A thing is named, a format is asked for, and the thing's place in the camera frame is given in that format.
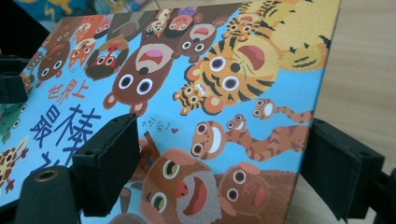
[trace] gray beard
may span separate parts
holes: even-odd
[[[200,178],[207,189],[206,202],[204,207],[197,214],[192,216],[184,215],[183,211],[189,206],[195,190],[194,178]],[[212,223],[221,218],[221,207],[219,204],[218,188],[213,174],[209,171],[196,172],[184,178],[189,194],[177,199],[177,215],[181,223]]]

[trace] table surface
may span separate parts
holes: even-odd
[[[157,0],[143,10],[215,5],[242,0]],[[396,1],[343,0],[315,117],[329,122],[386,156],[383,171],[396,167]],[[373,223],[369,210],[364,220]],[[290,223],[337,221],[313,189],[299,178]]]

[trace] wooden table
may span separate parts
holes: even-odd
[[[144,10],[236,3],[241,0],[157,0]],[[396,2],[344,0],[318,99],[316,118],[386,156],[383,171],[396,167]],[[370,210],[364,220],[373,223]],[[299,178],[290,223],[344,223]]]

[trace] cartoon eye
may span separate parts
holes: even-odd
[[[127,89],[134,82],[134,77],[130,74],[123,76],[119,82],[119,88],[122,90]]]
[[[192,102],[193,104],[196,103],[198,101],[198,98],[196,96],[192,96],[190,99],[190,102]]]
[[[210,69],[214,72],[221,71],[225,66],[225,59],[223,57],[216,57],[210,62]]]
[[[53,65],[53,69],[58,69],[62,65],[62,61],[56,62],[55,65]]]
[[[253,116],[254,116],[254,117],[258,117],[261,113],[262,113],[262,112],[261,112],[260,110],[255,110],[255,111],[253,112]]]
[[[226,77],[223,80],[222,87],[226,91],[234,91],[239,86],[239,80],[237,77]]]
[[[20,121],[17,119],[17,120],[15,120],[14,125],[12,125],[12,127],[17,128],[18,125],[20,125]]]
[[[233,128],[233,122],[232,121],[228,121],[227,122],[227,128],[229,128],[229,129]]]
[[[236,202],[236,200],[238,200],[238,190],[236,189],[229,189],[227,191],[227,198],[228,200],[230,200],[231,202]]]
[[[191,93],[192,93],[192,87],[188,87],[188,88],[186,89],[186,93],[187,93],[187,94],[191,94]]]
[[[113,58],[108,58],[106,61],[106,65],[111,65],[113,63]]]
[[[204,147],[201,145],[201,144],[195,144],[193,147],[192,147],[192,154],[194,155],[194,156],[199,156],[199,155],[201,155],[202,154],[202,152],[203,152],[203,149],[204,149]]]
[[[264,104],[264,100],[258,100],[257,102],[256,102],[256,105],[263,105]]]
[[[46,76],[49,73],[49,71],[50,71],[49,68],[44,69],[44,71],[41,73],[41,76],[42,77]]]
[[[189,49],[191,47],[191,43],[189,41],[184,42],[184,44],[181,46],[183,49]]]
[[[140,95],[144,95],[148,93],[151,90],[152,87],[152,81],[149,78],[145,78],[140,81],[139,85],[137,85],[137,93]]]
[[[21,113],[23,113],[23,112],[26,110],[26,107],[27,107],[27,105],[23,105],[23,106],[21,107]]]
[[[187,28],[187,25],[186,24],[183,24],[183,25],[181,25],[180,26],[180,30],[182,31],[182,30],[185,30]]]
[[[244,116],[236,115],[235,118],[236,118],[236,120],[241,121],[244,118]]]
[[[247,179],[247,174],[243,172],[242,170],[238,170],[235,173],[233,173],[233,181],[237,184],[243,184],[245,183]]]
[[[162,192],[157,192],[151,199],[151,205],[153,205],[160,213],[165,210],[166,202],[166,195]]]
[[[199,45],[197,45],[196,47],[195,47],[195,51],[197,51],[197,52],[199,52],[199,51],[201,51],[201,50],[203,50],[204,49],[204,44],[199,44]]]
[[[98,59],[98,63],[97,64],[102,64],[105,61],[105,56],[102,56]]]
[[[206,132],[206,129],[207,129],[206,124],[202,123],[202,124],[199,124],[199,125],[197,126],[197,128],[195,129],[195,131],[196,131],[198,134],[203,134],[203,133]]]
[[[163,165],[163,176],[166,179],[173,179],[177,175],[179,169],[179,165],[177,165],[174,161],[168,160]]]

